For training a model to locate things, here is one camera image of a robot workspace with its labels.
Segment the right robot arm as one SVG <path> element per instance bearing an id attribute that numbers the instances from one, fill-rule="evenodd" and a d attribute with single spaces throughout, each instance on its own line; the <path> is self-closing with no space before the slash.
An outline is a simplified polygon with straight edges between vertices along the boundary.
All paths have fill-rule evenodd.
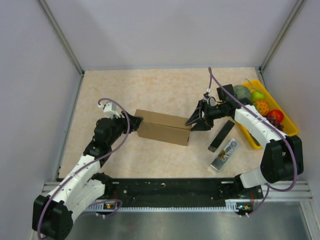
<path id="1" fill-rule="evenodd" d="M 245 127 L 264 150 L 258 167 L 234 177 L 234 194 L 245 198 L 253 187 L 269 186 L 279 181 L 291 181 L 291 185 L 285 188 L 290 191 L 298 175 L 304 171 L 302 140 L 275 128 L 249 99 L 238 99 L 231 84 L 217 88 L 217 93 L 221 103 L 216 103 L 206 92 L 185 124 L 191 126 L 193 132 L 209 131 L 216 119 L 231 117 Z"/>

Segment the brown cardboard box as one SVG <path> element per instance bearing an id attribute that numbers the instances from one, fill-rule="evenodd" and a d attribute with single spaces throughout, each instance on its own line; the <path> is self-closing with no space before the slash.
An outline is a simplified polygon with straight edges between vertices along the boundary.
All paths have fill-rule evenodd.
<path id="1" fill-rule="evenodd" d="M 187 118 L 137 109 L 136 117 L 141 117 L 137 134 L 141 138 L 180 146 L 188 146 L 191 127 Z"/>

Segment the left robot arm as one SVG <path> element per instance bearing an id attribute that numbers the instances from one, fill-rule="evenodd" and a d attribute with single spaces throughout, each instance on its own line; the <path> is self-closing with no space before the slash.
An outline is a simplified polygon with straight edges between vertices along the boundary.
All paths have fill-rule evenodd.
<path id="1" fill-rule="evenodd" d="M 31 227 L 38 239 L 64 240 L 93 201 L 113 194 L 110 177 L 98 171 L 115 152 L 112 145 L 116 140 L 137 131 L 142 121 L 142 117 L 122 111 L 96 122 L 92 140 L 75 167 L 53 190 L 33 202 Z"/>

